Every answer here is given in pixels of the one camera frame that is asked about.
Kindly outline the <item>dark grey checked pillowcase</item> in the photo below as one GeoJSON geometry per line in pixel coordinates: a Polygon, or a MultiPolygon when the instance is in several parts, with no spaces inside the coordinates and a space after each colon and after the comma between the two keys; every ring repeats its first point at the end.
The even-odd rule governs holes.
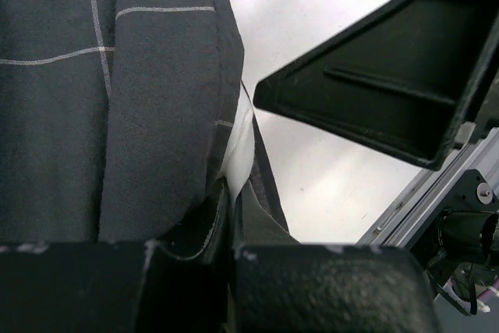
{"type": "Polygon", "coordinates": [[[243,59],[229,0],[1,0],[2,241],[164,236],[226,181],[243,59]]]}

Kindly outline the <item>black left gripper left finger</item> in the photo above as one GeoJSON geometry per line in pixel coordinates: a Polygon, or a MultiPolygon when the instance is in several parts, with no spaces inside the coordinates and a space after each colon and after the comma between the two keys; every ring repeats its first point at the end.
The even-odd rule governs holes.
{"type": "Polygon", "coordinates": [[[221,181],[160,239],[2,244],[2,331],[220,331],[230,203],[221,181]]]}

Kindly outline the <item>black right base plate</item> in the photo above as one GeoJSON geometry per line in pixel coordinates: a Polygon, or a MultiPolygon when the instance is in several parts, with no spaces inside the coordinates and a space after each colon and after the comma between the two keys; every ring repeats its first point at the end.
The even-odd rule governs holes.
{"type": "Polygon", "coordinates": [[[498,212],[498,173],[484,175],[477,169],[464,172],[455,186],[460,211],[498,212]]]}

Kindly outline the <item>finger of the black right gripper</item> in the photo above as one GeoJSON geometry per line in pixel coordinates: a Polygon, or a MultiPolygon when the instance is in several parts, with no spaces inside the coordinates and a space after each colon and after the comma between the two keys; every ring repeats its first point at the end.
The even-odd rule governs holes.
{"type": "Polygon", "coordinates": [[[262,79],[253,103],[437,170],[498,125],[498,0],[390,0],[262,79]]]}

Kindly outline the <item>white pillow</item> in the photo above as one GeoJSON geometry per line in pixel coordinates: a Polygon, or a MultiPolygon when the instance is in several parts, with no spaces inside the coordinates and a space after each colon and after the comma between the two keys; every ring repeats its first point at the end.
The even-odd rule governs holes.
{"type": "Polygon", "coordinates": [[[241,83],[235,119],[221,167],[232,201],[235,201],[240,194],[253,167],[255,151],[253,119],[253,106],[246,88],[241,83]]]}

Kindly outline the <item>aluminium front frame rail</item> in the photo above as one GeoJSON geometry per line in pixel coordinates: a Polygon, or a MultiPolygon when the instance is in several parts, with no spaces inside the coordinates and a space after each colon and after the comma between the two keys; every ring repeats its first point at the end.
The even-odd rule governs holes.
{"type": "Polygon", "coordinates": [[[437,172],[420,171],[357,242],[359,245],[408,246],[429,222],[465,171],[475,169],[498,193],[498,129],[484,140],[452,151],[437,172]]]}

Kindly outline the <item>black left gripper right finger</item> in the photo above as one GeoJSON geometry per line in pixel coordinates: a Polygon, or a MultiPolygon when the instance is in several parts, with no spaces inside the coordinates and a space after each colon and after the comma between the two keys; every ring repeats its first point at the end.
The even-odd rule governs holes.
{"type": "Polygon", "coordinates": [[[234,217],[240,332],[436,332],[422,268],[388,246],[295,241],[242,189],[234,217]]]}

